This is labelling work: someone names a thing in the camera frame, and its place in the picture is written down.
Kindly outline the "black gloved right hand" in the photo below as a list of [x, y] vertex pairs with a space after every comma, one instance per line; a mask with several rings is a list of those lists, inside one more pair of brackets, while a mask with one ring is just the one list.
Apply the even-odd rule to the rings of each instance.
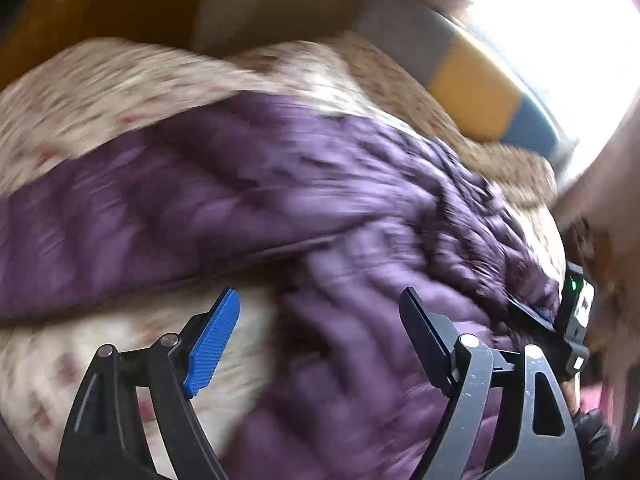
[[603, 479], [608, 466], [617, 454], [612, 430], [597, 408], [589, 412], [578, 410], [572, 416], [587, 480]]

